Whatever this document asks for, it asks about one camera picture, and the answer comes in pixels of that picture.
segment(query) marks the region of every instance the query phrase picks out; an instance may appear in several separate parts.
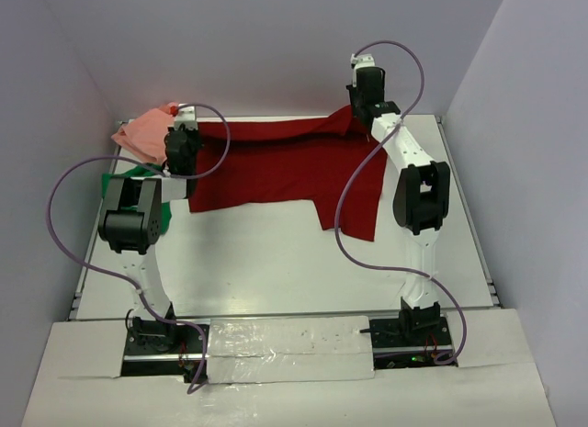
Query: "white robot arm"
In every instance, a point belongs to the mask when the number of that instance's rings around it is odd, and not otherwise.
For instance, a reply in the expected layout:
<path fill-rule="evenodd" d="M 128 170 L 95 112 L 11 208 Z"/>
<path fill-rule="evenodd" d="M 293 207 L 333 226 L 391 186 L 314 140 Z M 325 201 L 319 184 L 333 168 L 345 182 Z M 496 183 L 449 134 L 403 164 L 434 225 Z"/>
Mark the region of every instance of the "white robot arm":
<path fill-rule="evenodd" d="M 347 89 L 354 116 L 382 142 L 401 122 L 398 107 L 384 99 L 385 72 L 370 54 L 352 56 L 351 64 L 353 78 Z M 399 173 L 392 210 L 406 236 L 406 266 L 433 275 L 435 243 L 448 213 L 449 166 L 437 163 L 404 125 L 383 148 Z M 440 318 L 435 286 L 421 275 L 407 275 L 401 307 L 406 331 L 434 326 Z"/>
<path fill-rule="evenodd" d="M 165 137 L 168 174 L 192 175 L 200 137 L 193 107 L 180 110 L 174 126 Z M 162 204 L 187 198 L 196 188 L 196 180 L 161 176 L 130 177 L 114 175 L 100 209 L 98 233 L 117 253 L 125 274 L 135 280 L 151 308 L 171 320 L 174 307 L 162 285 L 155 244 L 161 234 Z M 130 312 L 133 338 L 149 341 L 164 349 L 174 343 L 175 326 L 155 320 L 141 303 L 134 287 L 134 309 Z"/>

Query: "red shirt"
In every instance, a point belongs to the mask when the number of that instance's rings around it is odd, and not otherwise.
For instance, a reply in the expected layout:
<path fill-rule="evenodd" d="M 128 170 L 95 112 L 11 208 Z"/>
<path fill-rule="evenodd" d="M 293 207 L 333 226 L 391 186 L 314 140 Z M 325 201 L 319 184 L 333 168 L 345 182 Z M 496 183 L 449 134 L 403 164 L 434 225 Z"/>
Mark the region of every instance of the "red shirt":
<path fill-rule="evenodd" d="M 225 131 L 221 123 L 200 122 L 204 148 L 197 172 L 221 157 Z M 363 159 L 378 145 L 344 107 L 328 118 L 279 122 L 232 122 L 232 143 L 224 163 L 198 181 L 190 211 L 235 207 L 248 202 L 308 199 L 323 230 L 334 227 L 343 188 Z M 341 214 L 343 233 L 373 241 L 386 167 L 379 152 L 352 185 Z"/>

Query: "white tabletop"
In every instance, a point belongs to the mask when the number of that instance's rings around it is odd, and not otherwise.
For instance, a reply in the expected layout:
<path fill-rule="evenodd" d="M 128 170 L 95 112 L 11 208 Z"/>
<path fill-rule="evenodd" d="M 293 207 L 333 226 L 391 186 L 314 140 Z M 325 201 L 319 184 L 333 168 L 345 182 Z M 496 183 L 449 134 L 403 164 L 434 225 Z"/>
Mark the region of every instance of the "white tabletop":
<path fill-rule="evenodd" d="M 239 120 L 273 120 L 241 118 Z M 435 117 L 415 115 L 406 125 L 429 154 L 447 161 Z M 128 165 L 121 163 L 117 171 Z M 391 213 L 398 173 L 388 162 L 379 202 L 376 240 L 344 237 L 348 250 L 373 264 L 404 265 L 405 238 Z M 186 200 L 172 203 L 169 231 L 157 243 L 164 288 L 178 316 L 235 316 L 400 308 L 404 275 L 368 271 L 339 252 L 331 230 L 321 230 L 314 205 L 299 200 L 247 204 L 192 214 Z M 492 306 L 487 279 L 455 179 L 449 214 L 437 244 L 437 278 L 465 308 Z M 120 271 L 105 242 L 90 261 Z M 441 306 L 451 308 L 446 297 Z M 88 272 L 78 320 L 119 319 L 132 307 L 131 292 L 116 278 Z"/>
<path fill-rule="evenodd" d="M 470 339 L 459 367 L 378 370 L 356 381 L 206 385 L 191 396 L 179 376 L 119 376 L 121 321 L 55 323 L 23 425 L 554 427 L 516 312 L 466 318 Z"/>

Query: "pink cloth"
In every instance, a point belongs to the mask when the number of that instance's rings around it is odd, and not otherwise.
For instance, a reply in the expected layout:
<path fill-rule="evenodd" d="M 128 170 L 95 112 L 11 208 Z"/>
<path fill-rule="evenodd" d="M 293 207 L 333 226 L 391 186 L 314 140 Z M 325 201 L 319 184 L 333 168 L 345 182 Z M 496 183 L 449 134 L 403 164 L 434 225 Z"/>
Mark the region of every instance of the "pink cloth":
<path fill-rule="evenodd" d="M 174 123 L 172 107 L 177 103 L 152 108 L 129 124 L 120 127 L 112 139 L 120 147 L 137 156 L 144 163 L 165 161 L 164 138 L 167 128 Z"/>

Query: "white wall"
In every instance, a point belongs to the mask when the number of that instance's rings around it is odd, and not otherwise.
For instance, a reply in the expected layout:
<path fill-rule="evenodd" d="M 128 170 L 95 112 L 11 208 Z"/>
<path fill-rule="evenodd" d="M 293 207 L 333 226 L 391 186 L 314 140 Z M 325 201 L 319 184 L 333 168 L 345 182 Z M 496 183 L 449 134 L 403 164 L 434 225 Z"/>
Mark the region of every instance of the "white wall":
<path fill-rule="evenodd" d="M 43 0 L 0 0 L 0 28 L 0 425 L 12 427 L 80 272 L 51 243 L 44 204 L 67 165 L 112 150 L 114 119 Z M 74 176 L 56 205 L 59 233 L 80 254 L 96 216 L 99 170 Z"/>
<path fill-rule="evenodd" d="M 504 0 L 447 114 L 501 300 L 559 426 L 588 424 L 588 0 Z"/>
<path fill-rule="evenodd" d="M 349 57 L 392 38 L 423 59 L 420 113 L 447 111 L 502 0 L 48 0 L 98 85 L 128 118 L 171 99 L 229 115 L 324 114 L 347 103 Z M 389 95 L 418 73 L 378 49 Z"/>

